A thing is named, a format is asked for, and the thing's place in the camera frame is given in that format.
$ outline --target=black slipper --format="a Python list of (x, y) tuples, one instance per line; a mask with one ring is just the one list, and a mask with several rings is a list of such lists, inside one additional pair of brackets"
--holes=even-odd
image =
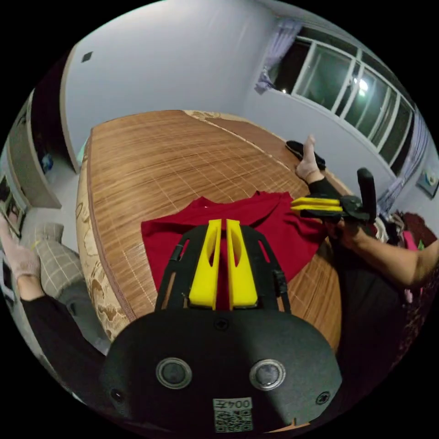
[[(288, 151), (292, 152), (298, 159), (303, 159), (303, 144), (300, 142), (296, 142), (295, 140), (287, 140), (285, 144)], [(326, 169), (325, 159), (322, 159), (319, 155), (315, 154), (317, 166), (321, 171)]]

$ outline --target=sock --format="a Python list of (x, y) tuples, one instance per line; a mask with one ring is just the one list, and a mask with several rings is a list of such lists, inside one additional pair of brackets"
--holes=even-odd
[(3, 215), (0, 215), (0, 240), (16, 280), (20, 276), (36, 276), (40, 278), (40, 258), (31, 250), (13, 241), (9, 232), (8, 222)]
[(316, 156), (314, 155), (314, 144), (316, 140), (314, 136), (309, 135), (303, 145), (303, 159), (296, 167), (296, 174), (302, 180), (305, 180), (309, 174), (318, 171)]

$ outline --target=red cloth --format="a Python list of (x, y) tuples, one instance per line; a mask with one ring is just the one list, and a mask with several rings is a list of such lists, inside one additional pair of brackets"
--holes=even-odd
[[(144, 221), (141, 225), (146, 255), (155, 287), (159, 288), (172, 251), (182, 235), (209, 220), (232, 219), (263, 233), (290, 281), (314, 256), (326, 238), (326, 228), (313, 219), (302, 219), (290, 210), (288, 192), (256, 192), (234, 203), (214, 203), (204, 197), (192, 201), (177, 214)], [(228, 308), (227, 243), (221, 234), (217, 309)]]

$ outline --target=plaid pillow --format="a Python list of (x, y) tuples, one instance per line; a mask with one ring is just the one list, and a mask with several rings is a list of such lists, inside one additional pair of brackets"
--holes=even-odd
[(34, 250), (40, 241), (53, 240), (61, 243), (64, 226), (56, 223), (39, 224), (35, 229), (23, 238), (21, 245)]
[(43, 291), (57, 299), (64, 288), (84, 278), (76, 253), (57, 241), (43, 240), (35, 246), (41, 260)]

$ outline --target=window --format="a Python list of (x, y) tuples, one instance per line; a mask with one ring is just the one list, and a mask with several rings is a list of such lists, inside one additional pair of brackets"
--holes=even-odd
[(331, 110), (346, 74), (351, 58), (326, 47), (316, 46), (296, 93)]
[(407, 101), (410, 103), (412, 107), (415, 105), (412, 98), (408, 94), (407, 90), (399, 82), (396, 75), (393, 74), (387, 67), (381, 64), (373, 56), (370, 56), (369, 54), (366, 53), (363, 53), (361, 59), (364, 61), (365, 64), (372, 67), (376, 72), (378, 72), (381, 76), (383, 76), (385, 80), (389, 81), (398, 91), (400, 91), (401, 94), (407, 99)]
[(341, 49), (347, 54), (353, 56), (357, 54), (357, 48), (353, 44), (347, 43), (337, 37), (333, 37), (332, 35), (328, 35), (327, 33), (318, 31), (316, 29), (303, 27), (299, 32), (298, 37), (302, 37), (303, 39), (307, 38), (310, 40), (315, 40), (321, 43), (329, 44), (330, 46), (336, 47), (337, 49)]
[(285, 90), (284, 92), (288, 94), (293, 91), (310, 47), (311, 43), (295, 42), (280, 64), (274, 66), (269, 72), (270, 79), (277, 90)]
[(413, 102), (381, 62), (304, 27), (270, 78), (277, 90), (308, 99), (350, 124), (399, 174), (410, 148)]

